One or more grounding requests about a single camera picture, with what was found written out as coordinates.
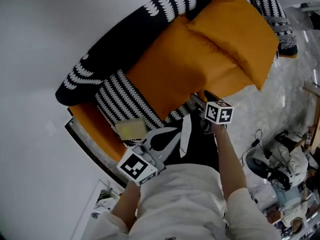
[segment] floor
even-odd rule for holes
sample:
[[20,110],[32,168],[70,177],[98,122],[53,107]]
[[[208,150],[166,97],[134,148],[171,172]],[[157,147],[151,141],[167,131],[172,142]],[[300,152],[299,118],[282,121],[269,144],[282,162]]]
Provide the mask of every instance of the floor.
[[[248,86],[225,98],[235,107],[232,124],[227,130],[239,158],[255,140],[258,129],[262,130],[261,144],[264,146],[284,129],[304,133],[313,124],[316,99],[302,87],[305,80],[320,82],[320,31],[312,29],[308,17],[299,9],[288,8],[285,12],[297,35],[297,58],[279,58],[262,91]],[[72,128],[112,172],[124,179],[117,171],[116,163],[105,155],[76,119]],[[244,172],[248,188],[258,200],[260,209],[273,204],[276,197],[270,184],[253,174],[246,165]]]

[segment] person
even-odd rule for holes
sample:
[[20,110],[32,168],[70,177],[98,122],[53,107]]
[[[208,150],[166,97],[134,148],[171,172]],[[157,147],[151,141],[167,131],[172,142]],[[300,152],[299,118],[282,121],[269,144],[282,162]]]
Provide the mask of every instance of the person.
[[284,130],[275,136],[274,139],[281,145],[273,153],[276,155],[279,170],[284,173],[289,171],[289,182],[291,187],[295,187],[313,177],[316,171],[309,167],[308,159],[302,151],[301,146],[305,140],[293,141],[287,137],[288,134],[288,131]]
[[320,174],[319,168],[316,169],[309,165],[308,167],[308,179],[305,181],[306,187],[311,192],[319,191],[320,189]]
[[281,209],[281,221],[286,228],[292,227],[292,233],[297,234],[303,229],[306,213],[308,212],[308,190],[303,182],[303,198],[300,198],[298,187],[292,187],[289,191],[275,189]]
[[225,127],[204,134],[199,115],[191,122],[186,155],[179,159],[178,143],[160,175],[141,187],[129,182],[112,212],[99,215],[91,240],[281,239],[252,201]]

